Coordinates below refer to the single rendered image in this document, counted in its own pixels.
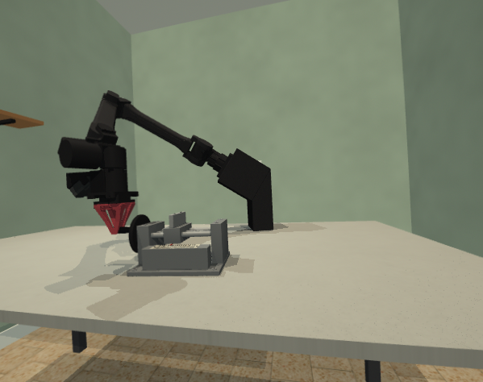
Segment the grey bench vise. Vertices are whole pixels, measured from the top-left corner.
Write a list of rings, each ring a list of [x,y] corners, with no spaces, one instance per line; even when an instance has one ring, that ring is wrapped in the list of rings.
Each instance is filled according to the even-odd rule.
[[[126,233],[139,262],[127,276],[219,276],[230,255],[226,218],[217,219],[210,227],[192,228],[184,211],[170,214],[169,226],[164,228],[164,221],[150,222],[146,215],[139,214],[130,227],[119,228],[118,234]],[[172,245],[202,236],[211,236],[211,247]]]

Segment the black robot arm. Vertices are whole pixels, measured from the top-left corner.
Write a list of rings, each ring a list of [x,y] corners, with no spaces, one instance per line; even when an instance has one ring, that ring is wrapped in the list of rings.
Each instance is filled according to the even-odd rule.
[[[124,104],[123,104],[124,103]],[[189,162],[202,167],[205,162],[218,172],[220,178],[233,154],[225,156],[213,149],[213,145],[193,135],[187,138],[171,130],[153,118],[142,114],[129,100],[108,90],[102,96],[98,111],[85,139],[62,137],[58,154],[64,168],[84,169],[127,169],[125,147],[117,143],[115,121],[126,119],[180,149]],[[96,138],[96,139],[95,139]],[[95,142],[94,142],[95,141]],[[101,143],[99,143],[101,142]],[[193,143],[195,142],[192,150]],[[110,144],[109,144],[110,143]],[[107,145],[108,144],[108,145]],[[113,145],[113,146],[111,146]],[[119,146],[119,147],[117,147]],[[105,170],[66,173],[67,188],[75,198],[87,197],[87,193],[105,193]]]

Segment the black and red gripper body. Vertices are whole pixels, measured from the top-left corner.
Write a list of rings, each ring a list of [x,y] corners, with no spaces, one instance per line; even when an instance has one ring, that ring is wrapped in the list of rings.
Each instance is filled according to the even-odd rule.
[[[131,197],[139,196],[139,191],[128,192],[126,169],[114,168],[114,172],[108,168],[100,170],[105,170],[106,192],[87,193],[87,199],[99,198],[94,205],[134,202],[135,199],[131,200]]]

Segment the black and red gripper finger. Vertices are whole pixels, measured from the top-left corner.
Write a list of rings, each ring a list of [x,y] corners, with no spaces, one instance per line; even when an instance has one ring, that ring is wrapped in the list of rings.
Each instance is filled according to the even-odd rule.
[[[112,235],[116,235],[119,232],[120,224],[123,218],[126,203],[113,203],[113,204],[96,204],[94,208],[106,224]],[[106,210],[115,210],[115,227],[112,226],[110,219],[106,213]]]
[[[126,225],[126,222],[135,206],[135,201],[134,202],[124,202],[126,203],[126,208],[125,208],[125,212],[124,212],[124,215],[123,215],[123,219],[122,219],[122,222],[121,222],[121,225],[120,226],[125,226]],[[116,214],[116,211],[115,210],[107,210],[109,215],[110,215],[110,219],[113,223],[113,226],[115,227],[115,214]]]

